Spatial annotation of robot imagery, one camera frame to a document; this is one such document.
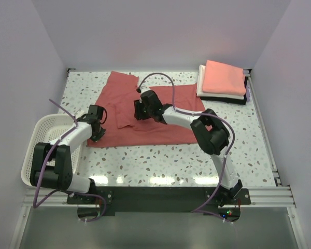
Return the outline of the red t-shirt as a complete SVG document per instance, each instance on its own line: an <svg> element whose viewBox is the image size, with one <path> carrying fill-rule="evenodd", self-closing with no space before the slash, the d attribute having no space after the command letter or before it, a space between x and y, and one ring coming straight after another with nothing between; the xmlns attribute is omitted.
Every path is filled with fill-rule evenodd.
<svg viewBox="0 0 311 249"><path fill-rule="evenodd" d="M93 148L195 144L196 139L190 128L173 124L162 124L153 119L136 120L134 101L139 99L136 91L138 77L112 71L103 87L96 105L107 110L103 124L104 136L98 141L88 140Z"/></svg>

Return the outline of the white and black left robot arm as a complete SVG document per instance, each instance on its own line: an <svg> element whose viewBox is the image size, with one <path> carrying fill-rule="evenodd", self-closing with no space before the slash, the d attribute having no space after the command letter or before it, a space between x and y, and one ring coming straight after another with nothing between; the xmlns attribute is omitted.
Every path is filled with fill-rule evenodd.
<svg viewBox="0 0 311 249"><path fill-rule="evenodd" d="M60 191L88 193L92 180L73 173L71 154L85 141L99 141L105 134L102 127L107 110L90 105L88 112L57 139L40 142L34 147L30 183L32 186Z"/></svg>

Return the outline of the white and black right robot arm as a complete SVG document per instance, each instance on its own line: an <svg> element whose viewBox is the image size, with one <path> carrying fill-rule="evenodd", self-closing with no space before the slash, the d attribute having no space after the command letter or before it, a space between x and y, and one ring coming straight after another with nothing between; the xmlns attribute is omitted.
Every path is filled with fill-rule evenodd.
<svg viewBox="0 0 311 249"><path fill-rule="evenodd" d="M157 94L147 88L137 89L140 98L134 101L137 120L152 118L165 125L177 125L192 131L200 149L211 156L219 175L220 186L216 196L225 196L233 199L242 189L242 181L239 179L230 159L230 149L235 138L230 139L229 124L224 124L212 109L203 112L175 107L172 104L162 104Z"/></svg>

